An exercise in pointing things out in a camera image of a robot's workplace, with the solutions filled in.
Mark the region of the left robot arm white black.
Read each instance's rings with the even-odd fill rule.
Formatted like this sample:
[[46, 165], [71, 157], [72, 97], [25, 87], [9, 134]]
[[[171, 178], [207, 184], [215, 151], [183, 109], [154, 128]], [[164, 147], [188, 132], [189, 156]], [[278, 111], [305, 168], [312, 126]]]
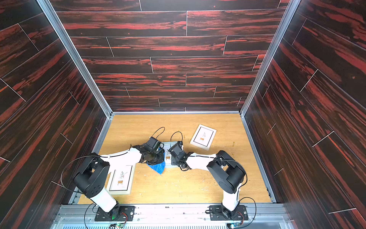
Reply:
[[91, 153], [78, 168], [73, 182], [87, 198], [109, 214], [112, 219], [119, 215], [120, 204], [104, 187], [107, 175], [124, 166], [137, 163], [158, 165], [164, 162], [164, 143], [151, 137], [142, 145], [131, 146], [128, 150], [109, 155]]

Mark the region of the blue microfiber cloth black trim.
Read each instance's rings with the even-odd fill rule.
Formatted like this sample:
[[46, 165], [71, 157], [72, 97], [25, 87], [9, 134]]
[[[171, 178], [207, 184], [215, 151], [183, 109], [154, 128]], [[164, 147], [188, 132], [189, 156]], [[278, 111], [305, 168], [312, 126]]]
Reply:
[[157, 172], [159, 175], [161, 175], [164, 172], [165, 169], [165, 162], [162, 162], [160, 164], [156, 164], [156, 165], [149, 165], [149, 167], [154, 170], [155, 172]]

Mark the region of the white picture frame deer print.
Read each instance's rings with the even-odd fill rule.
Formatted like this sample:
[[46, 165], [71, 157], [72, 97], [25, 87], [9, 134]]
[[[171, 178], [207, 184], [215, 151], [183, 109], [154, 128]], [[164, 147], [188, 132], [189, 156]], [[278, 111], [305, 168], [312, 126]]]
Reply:
[[190, 144], [208, 151], [215, 137], [216, 130], [210, 127], [199, 125]]

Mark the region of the grey-green picture frame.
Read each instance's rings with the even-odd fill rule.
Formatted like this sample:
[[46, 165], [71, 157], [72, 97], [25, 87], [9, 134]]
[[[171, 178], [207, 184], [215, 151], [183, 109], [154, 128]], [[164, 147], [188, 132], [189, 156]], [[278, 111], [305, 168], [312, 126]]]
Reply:
[[181, 146], [183, 145], [182, 141], [173, 141], [173, 142], [163, 142], [162, 144], [164, 145], [163, 149], [164, 149], [164, 160], [165, 160], [165, 167], [166, 168], [175, 168], [175, 167], [179, 167], [179, 165], [172, 165], [172, 156], [171, 153], [169, 152], [169, 149], [171, 147], [173, 147], [175, 144], [179, 143]]

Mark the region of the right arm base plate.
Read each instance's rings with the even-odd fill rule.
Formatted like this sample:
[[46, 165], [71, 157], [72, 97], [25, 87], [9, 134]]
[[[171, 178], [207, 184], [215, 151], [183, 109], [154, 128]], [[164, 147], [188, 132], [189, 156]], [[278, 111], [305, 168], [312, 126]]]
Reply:
[[240, 220], [247, 221], [248, 214], [244, 205], [238, 205], [233, 211], [230, 211], [226, 207], [221, 205], [211, 205], [209, 209], [205, 211], [210, 216], [211, 221], [224, 221], [224, 220]]

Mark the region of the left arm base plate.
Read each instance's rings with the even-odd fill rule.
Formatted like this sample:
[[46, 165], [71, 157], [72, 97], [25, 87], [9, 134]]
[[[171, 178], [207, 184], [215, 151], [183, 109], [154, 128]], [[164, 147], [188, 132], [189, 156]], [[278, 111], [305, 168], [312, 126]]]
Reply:
[[99, 207], [94, 220], [96, 222], [127, 222], [133, 220], [134, 212], [135, 206], [131, 205], [115, 206], [109, 212], [105, 212]]

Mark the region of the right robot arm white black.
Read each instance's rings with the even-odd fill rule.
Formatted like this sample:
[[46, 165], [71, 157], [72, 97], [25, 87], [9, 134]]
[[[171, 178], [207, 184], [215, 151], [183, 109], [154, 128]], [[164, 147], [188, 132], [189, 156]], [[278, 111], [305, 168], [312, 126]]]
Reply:
[[238, 211], [239, 193], [246, 171], [227, 152], [221, 150], [215, 155], [186, 153], [181, 141], [171, 146], [168, 152], [171, 154], [171, 164], [182, 171], [200, 169], [211, 173], [223, 190], [221, 211], [227, 218], [232, 217]]

